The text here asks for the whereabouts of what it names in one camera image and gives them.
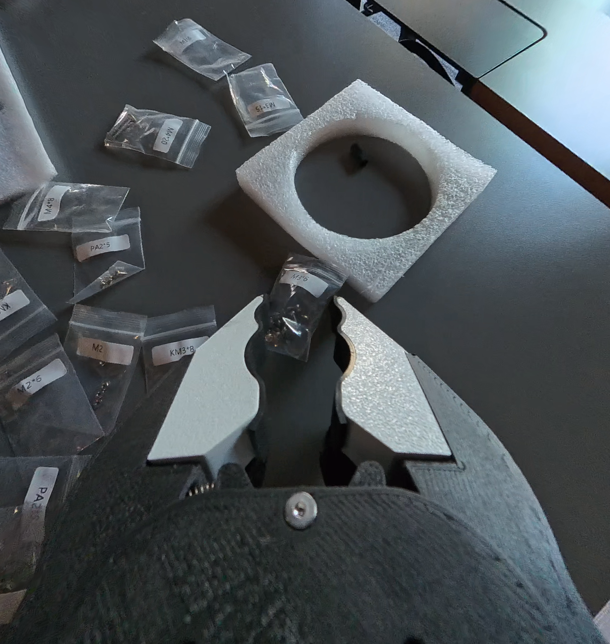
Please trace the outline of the white foam sheet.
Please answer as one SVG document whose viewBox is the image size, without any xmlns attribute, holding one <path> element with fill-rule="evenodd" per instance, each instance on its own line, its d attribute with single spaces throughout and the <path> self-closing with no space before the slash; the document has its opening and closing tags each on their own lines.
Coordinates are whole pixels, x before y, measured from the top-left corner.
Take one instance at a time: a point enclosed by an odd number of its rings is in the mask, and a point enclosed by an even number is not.
<svg viewBox="0 0 610 644">
<path fill-rule="evenodd" d="M 40 117 L 9 32 L 0 23 L 0 205 L 57 174 Z"/>
</svg>

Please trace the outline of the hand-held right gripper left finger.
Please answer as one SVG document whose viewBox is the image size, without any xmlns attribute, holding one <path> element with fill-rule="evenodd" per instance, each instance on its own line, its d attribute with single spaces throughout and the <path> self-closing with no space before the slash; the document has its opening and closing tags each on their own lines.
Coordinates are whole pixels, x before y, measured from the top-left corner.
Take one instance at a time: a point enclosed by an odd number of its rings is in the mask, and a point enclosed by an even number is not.
<svg viewBox="0 0 610 644">
<path fill-rule="evenodd" d="M 255 374 L 264 296 L 257 296 L 196 350 L 148 453 L 153 466 L 198 463 L 245 469 L 256 457 L 249 432 L 263 386 Z"/>
</svg>

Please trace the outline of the small clear screw bag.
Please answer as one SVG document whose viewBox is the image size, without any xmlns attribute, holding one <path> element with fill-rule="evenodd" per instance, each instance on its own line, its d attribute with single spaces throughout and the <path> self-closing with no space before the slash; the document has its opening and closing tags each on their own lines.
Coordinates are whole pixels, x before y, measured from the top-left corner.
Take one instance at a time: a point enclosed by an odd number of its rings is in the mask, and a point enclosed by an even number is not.
<svg viewBox="0 0 610 644">
<path fill-rule="evenodd" d="M 269 350 L 307 361 L 323 313 L 347 279 L 333 263 L 301 254 L 284 262 L 269 296 Z"/>
</svg>

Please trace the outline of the white foam square with hole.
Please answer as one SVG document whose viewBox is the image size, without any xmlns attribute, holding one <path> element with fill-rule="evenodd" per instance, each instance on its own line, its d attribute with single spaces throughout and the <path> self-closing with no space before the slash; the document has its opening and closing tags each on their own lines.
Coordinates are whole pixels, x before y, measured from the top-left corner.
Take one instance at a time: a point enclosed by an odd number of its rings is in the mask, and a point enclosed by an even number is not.
<svg viewBox="0 0 610 644">
<path fill-rule="evenodd" d="M 345 135 L 392 142 L 420 163 L 432 196 L 422 221 L 394 236 L 362 239 L 328 230 L 310 216 L 295 188 L 296 170 L 313 149 Z M 247 160 L 236 170 L 236 179 L 297 243 L 337 266 L 358 293 L 377 302 L 485 190 L 495 173 L 357 79 Z"/>
</svg>

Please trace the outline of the dark desk with flap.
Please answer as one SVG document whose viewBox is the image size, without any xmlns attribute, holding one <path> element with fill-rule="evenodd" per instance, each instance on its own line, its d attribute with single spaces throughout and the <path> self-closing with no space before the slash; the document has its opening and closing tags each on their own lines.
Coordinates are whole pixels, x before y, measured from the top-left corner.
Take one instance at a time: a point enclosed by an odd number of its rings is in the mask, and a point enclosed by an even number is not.
<svg viewBox="0 0 610 644">
<path fill-rule="evenodd" d="M 467 95 L 610 208 L 610 1 L 378 1 Z"/>
</svg>

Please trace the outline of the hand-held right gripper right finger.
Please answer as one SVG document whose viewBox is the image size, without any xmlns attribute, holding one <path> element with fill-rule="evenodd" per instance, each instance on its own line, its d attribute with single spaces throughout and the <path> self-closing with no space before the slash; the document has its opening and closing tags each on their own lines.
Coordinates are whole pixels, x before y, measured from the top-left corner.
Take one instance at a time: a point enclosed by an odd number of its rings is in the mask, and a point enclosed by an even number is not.
<svg viewBox="0 0 610 644">
<path fill-rule="evenodd" d="M 334 296 L 334 361 L 341 370 L 334 413 L 340 451 L 358 466 L 375 461 L 453 459 L 411 355 L 345 298 Z"/>
</svg>

